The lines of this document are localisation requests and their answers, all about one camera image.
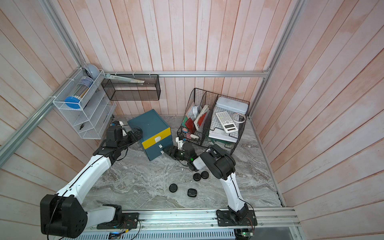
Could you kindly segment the white plastic box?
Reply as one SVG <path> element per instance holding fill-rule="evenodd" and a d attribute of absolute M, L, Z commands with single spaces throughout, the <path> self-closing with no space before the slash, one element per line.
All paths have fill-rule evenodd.
<path fill-rule="evenodd" d="M 225 109 L 234 113 L 240 113 L 243 115 L 247 113 L 249 107 L 247 103 L 239 102 L 225 97 L 219 97 L 216 106 L 218 108 Z"/>

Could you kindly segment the aluminium frame rail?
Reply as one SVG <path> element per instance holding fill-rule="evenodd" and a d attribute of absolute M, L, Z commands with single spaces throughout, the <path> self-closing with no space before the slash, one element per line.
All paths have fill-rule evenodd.
<path fill-rule="evenodd" d="M 285 44 L 288 42 L 290 34 L 295 28 L 296 21 L 300 18 L 303 7 L 307 4 L 307 1 L 295 1 L 293 11 L 288 19 L 288 25 L 283 31 L 282 38 L 278 44 L 278 48 L 273 55 L 271 65 L 267 70 L 262 71 L 131 71 L 131 72 L 114 72 L 115 74 L 147 74 L 158 75 L 160 78 L 216 78 L 216 77 L 258 77 L 268 79 L 273 70 L 276 68 L 276 64 L 279 62 L 279 57 L 283 53 Z M 65 29 L 53 3 L 51 1 L 39 1 L 43 10 L 46 12 L 50 20 L 54 22 L 54 26 L 59 30 L 61 38 L 64 39 L 66 44 L 69 44 L 72 54 L 76 56 L 75 44 L 70 38 L 67 30 Z M 59 93 L 67 87 L 74 76 L 77 74 L 83 74 L 83 68 L 81 66 L 74 69 L 71 75 L 51 94 L 44 103 L 26 120 L 23 125 L 15 131 L 10 138 L 8 138 L 6 144 L 1 147 L 1 167 L 10 159 L 10 157 L 17 151 L 17 149 L 24 143 L 29 135 L 36 129 L 36 127 L 42 122 L 42 120 L 50 113 L 54 107 L 54 100 Z"/>

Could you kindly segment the blue capped clear tube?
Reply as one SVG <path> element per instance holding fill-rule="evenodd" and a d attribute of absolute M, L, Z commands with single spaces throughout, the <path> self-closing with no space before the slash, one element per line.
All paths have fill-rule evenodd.
<path fill-rule="evenodd" d="M 75 87 L 71 96 L 65 99 L 66 105 L 71 109 L 80 109 L 80 101 L 93 85 L 94 80 L 90 77 L 83 76 Z"/>

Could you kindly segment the teal drawer cabinet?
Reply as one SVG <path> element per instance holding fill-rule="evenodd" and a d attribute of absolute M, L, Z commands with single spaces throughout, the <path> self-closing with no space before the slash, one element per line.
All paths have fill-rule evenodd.
<path fill-rule="evenodd" d="M 171 128 L 155 110 L 150 110 L 138 117 L 129 120 L 128 125 L 132 129 L 140 128 L 143 131 L 143 137 L 140 140 L 141 145 L 143 141 L 148 140 L 150 137 L 156 135 L 157 133 L 160 133 L 167 128 Z M 152 161 L 163 155 L 163 149 L 171 146 L 173 146 L 172 133 L 170 136 L 154 144 L 148 149 L 144 149 L 142 145 L 149 161 Z"/>

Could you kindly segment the white calculator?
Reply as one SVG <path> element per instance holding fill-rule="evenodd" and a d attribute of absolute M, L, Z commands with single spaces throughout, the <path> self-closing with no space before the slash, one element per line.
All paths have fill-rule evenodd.
<path fill-rule="evenodd" d="M 228 112 L 217 112 L 216 116 L 227 134 L 238 132 L 239 129 Z"/>

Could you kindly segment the red booklet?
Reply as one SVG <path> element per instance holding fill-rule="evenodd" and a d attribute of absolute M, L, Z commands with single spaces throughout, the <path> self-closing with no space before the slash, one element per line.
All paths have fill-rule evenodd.
<path fill-rule="evenodd" d="M 188 118 L 185 122 L 185 126 L 188 129 L 189 133 L 194 134 L 196 131 L 196 127 L 194 121 L 191 118 Z"/>

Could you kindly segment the yellow drawer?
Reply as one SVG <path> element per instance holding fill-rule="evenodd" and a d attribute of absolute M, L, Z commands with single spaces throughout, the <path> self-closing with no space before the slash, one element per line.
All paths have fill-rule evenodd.
<path fill-rule="evenodd" d="M 143 145 L 144 149 L 148 149 L 151 146 L 153 146 L 154 144 L 160 142 L 161 140 L 167 138 L 170 135 L 171 135 L 171 128 L 167 128 L 167 129 L 161 131 L 160 133 L 157 133 L 156 135 L 150 137 L 148 140 L 143 141 L 142 145 Z"/>

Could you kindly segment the grey blue bowl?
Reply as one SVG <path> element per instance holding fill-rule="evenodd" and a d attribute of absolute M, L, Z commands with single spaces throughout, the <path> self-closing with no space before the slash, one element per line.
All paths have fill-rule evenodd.
<path fill-rule="evenodd" d="M 85 64 L 84 69 L 87 75 L 93 80 L 96 80 L 100 74 L 100 70 L 93 64 Z"/>

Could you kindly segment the black mesh wall basket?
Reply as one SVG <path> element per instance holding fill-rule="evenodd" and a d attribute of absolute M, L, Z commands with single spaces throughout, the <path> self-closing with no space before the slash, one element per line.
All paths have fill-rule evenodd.
<path fill-rule="evenodd" d="M 102 87 L 112 101 L 158 101 L 161 86 L 158 75 L 107 74 Z"/>

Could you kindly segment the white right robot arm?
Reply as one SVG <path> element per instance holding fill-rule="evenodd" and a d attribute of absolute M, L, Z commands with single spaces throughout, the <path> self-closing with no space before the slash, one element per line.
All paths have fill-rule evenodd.
<path fill-rule="evenodd" d="M 236 162 L 227 151 L 214 144 L 197 155 L 189 142 L 184 143 L 181 148 L 170 146 L 163 151 L 176 161 L 187 162 L 187 166 L 194 172 L 207 167 L 211 174 L 220 180 L 228 200 L 226 211 L 216 211 L 220 227 L 258 225 L 254 208 L 243 200 L 236 180 Z"/>

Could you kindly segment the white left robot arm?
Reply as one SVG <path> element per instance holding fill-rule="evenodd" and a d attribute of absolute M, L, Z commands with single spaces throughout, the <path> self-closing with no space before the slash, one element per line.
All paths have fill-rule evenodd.
<path fill-rule="evenodd" d="M 122 160 L 121 153 L 141 140 L 143 131 L 130 131 L 122 126 L 107 129 L 106 139 L 93 153 L 85 167 L 54 195 L 46 195 L 40 202 L 41 232 L 49 236 L 77 238 L 84 229 L 98 225 L 122 228 L 125 217 L 121 206 L 104 205 L 85 211 L 82 203 L 97 180 L 116 161 Z"/>

